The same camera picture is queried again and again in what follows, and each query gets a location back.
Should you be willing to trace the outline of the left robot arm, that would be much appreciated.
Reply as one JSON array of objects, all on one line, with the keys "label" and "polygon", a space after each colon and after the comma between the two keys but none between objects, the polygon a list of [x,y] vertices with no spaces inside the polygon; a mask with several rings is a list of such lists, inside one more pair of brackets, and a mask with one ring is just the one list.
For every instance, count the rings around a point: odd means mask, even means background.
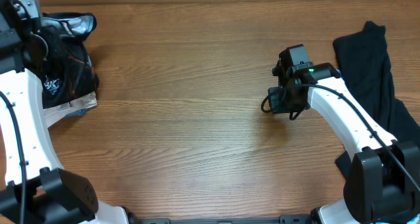
[{"label": "left robot arm", "polygon": [[1,0],[1,214],[14,223],[137,222],[66,171],[49,134],[64,116],[96,105],[99,80],[83,44],[95,28],[91,13],[46,14],[38,0]]}]

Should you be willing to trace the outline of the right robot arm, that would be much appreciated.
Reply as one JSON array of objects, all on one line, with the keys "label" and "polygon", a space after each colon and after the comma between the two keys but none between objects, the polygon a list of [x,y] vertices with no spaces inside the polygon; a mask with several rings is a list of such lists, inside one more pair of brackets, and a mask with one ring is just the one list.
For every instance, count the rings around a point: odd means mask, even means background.
[{"label": "right robot arm", "polygon": [[343,197],[308,215],[281,223],[417,223],[419,149],[383,129],[351,95],[330,64],[315,65],[303,45],[286,48],[272,73],[278,86],[263,100],[273,114],[295,120],[316,110],[341,140],[350,159]]}]

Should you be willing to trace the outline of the black orange patterned jersey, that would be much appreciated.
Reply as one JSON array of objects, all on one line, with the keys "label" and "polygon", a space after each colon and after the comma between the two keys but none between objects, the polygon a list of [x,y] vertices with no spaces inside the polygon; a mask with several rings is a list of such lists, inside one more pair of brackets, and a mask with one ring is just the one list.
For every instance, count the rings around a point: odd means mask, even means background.
[{"label": "black orange patterned jersey", "polygon": [[92,13],[45,13],[40,36],[48,45],[41,82],[43,108],[52,108],[97,90],[99,78],[83,42],[95,30]]}]

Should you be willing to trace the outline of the plain black garment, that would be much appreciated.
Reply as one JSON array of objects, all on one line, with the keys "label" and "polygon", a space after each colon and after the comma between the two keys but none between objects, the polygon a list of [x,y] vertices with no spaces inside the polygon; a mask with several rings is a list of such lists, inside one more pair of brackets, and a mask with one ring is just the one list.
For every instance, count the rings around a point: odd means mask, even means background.
[{"label": "plain black garment", "polygon": [[367,21],[362,31],[339,37],[333,48],[347,88],[364,110],[398,141],[419,145],[419,125],[394,94],[386,28]]}]

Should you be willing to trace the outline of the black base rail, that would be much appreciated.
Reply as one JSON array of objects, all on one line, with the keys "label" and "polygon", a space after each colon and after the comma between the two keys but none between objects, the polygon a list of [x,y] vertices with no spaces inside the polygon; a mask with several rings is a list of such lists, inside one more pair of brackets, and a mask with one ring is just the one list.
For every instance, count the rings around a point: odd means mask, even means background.
[{"label": "black base rail", "polygon": [[249,217],[225,219],[139,219],[137,224],[319,224],[311,215],[281,215],[279,217]]}]

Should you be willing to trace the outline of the white folded shorts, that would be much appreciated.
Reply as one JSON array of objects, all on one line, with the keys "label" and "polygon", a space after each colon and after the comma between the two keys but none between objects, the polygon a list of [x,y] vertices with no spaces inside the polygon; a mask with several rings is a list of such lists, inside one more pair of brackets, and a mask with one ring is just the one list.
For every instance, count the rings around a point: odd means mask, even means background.
[{"label": "white folded shorts", "polygon": [[88,95],[72,100],[70,102],[44,109],[45,120],[47,127],[52,126],[62,118],[65,118],[66,114],[75,112],[76,110],[84,108],[93,108],[97,105],[96,93],[93,91]]}]

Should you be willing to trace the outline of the blue denim garment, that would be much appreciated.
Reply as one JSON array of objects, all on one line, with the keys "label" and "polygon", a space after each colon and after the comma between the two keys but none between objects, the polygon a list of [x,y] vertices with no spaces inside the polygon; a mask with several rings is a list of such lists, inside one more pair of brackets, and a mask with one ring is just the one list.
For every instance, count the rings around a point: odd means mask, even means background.
[{"label": "blue denim garment", "polygon": [[75,112],[71,112],[69,114],[66,114],[65,117],[75,117],[75,116],[84,116],[89,111],[88,108],[76,110]]}]

